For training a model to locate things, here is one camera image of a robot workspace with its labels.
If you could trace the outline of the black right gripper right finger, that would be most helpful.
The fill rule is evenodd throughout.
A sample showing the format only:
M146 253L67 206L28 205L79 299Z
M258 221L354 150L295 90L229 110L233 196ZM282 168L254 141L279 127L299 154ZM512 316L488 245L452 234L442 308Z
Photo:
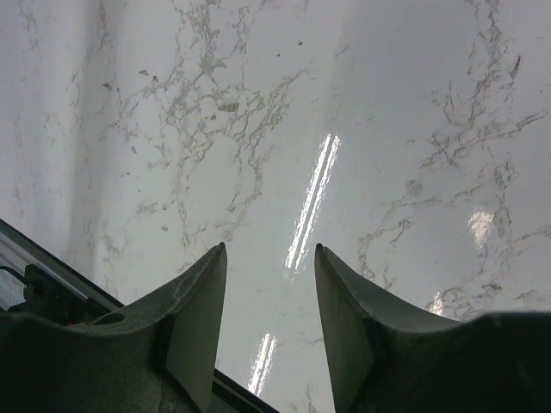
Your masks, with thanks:
M438 316L324 245L315 280L336 411L549 411L548 313L491 312L466 323Z

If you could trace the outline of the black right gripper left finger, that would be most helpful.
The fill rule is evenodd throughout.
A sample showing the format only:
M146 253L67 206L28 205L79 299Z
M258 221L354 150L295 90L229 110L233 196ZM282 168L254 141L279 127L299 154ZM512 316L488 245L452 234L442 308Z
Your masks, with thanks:
M4 412L205 412L226 290L226 248L90 324L1 317Z

